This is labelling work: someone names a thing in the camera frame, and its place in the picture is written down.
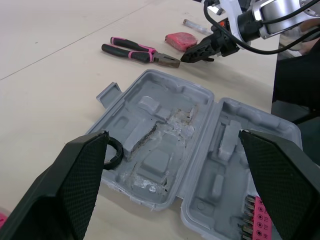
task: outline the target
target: wooden table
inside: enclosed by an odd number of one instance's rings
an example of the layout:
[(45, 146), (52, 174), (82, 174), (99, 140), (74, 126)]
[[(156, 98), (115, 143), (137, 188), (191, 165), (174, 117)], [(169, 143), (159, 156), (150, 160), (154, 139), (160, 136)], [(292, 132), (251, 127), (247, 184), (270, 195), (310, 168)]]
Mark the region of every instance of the wooden table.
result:
[[(189, 19), (210, 27), (202, 8), (191, 0), (0, 0), (0, 207), (12, 211), (65, 143), (103, 114), (96, 96), (105, 87), (117, 82), (125, 91), (146, 69), (200, 84), (215, 101), (230, 97), (270, 112), (276, 55), (240, 50), (213, 63), (168, 68), (101, 52), (114, 36), (180, 58), (165, 35), (202, 39), (182, 25)], [(278, 43), (273, 37), (252, 46), (272, 50)], [(177, 199), (167, 210), (150, 211), (102, 185), (86, 239), (201, 239), (183, 225), (180, 205)]]

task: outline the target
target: robotic arm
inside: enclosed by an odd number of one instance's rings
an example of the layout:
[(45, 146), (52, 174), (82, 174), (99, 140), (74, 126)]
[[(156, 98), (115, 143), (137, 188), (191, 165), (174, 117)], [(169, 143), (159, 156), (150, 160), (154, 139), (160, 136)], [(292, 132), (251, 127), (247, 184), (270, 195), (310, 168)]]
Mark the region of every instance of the robotic arm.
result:
[[(320, 28), (316, 28), (281, 49), (264, 51), (253, 48), (250, 46), (252, 40), (268, 39), (306, 20), (320, 18), (320, 4), (317, 4), (320, 0), (252, 0), (251, 3), (240, 1), (205, 0), (203, 11), (206, 19), (213, 25), (213, 34), (189, 48), (182, 56), (182, 62), (212, 62), (210, 56), (226, 57), (239, 49), (263, 55), (277, 54), (320, 31)], [(216, 22), (210, 17), (208, 7), (217, 15), (225, 11), (228, 18)]]

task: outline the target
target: pink eraser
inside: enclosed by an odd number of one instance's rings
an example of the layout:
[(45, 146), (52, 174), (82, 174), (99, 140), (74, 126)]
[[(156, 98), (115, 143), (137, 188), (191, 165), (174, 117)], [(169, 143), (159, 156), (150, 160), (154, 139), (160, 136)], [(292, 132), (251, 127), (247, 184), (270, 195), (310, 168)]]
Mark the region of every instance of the pink eraser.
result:
[(6, 215), (4, 215), (3, 213), (0, 212), (0, 229), (5, 224), (7, 218), (8, 217)]
[(188, 48), (193, 47), (198, 42), (195, 36), (187, 32), (168, 34), (165, 36), (164, 40), (172, 47), (182, 52), (185, 52)]
[(272, 221), (261, 198), (256, 196), (252, 240), (272, 240)]

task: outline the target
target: pink and black pliers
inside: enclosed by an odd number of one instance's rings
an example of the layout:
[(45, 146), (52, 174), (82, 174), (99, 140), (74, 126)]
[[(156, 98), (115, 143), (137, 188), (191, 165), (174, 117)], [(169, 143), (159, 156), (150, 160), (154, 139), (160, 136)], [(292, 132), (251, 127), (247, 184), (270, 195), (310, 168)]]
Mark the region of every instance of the pink and black pliers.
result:
[[(124, 38), (111, 37), (110, 42), (112, 45), (103, 44), (101, 49), (114, 56), (135, 59), (143, 63), (158, 63), (159, 65), (173, 68), (178, 68), (181, 62), (172, 56), (157, 52), (153, 47), (144, 46)], [(134, 51), (128, 51), (113, 45), (132, 49)]]

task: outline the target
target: gray plastic tool case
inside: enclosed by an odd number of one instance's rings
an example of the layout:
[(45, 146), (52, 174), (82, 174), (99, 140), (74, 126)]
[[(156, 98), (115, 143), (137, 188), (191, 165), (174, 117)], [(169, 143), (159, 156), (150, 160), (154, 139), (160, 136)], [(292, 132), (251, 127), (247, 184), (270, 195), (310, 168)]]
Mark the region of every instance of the gray plastic tool case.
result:
[(240, 129), (302, 148), (291, 122), (229, 98), (216, 103), (211, 91), (156, 70), (124, 93), (112, 83), (97, 99), (106, 111), (87, 133), (107, 130), (124, 150), (116, 169), (103, 170), (102, 182), (153, 210), (182, 198), (182, 221), (205, 239), (240, 239), (245, 197), (257, 195)]

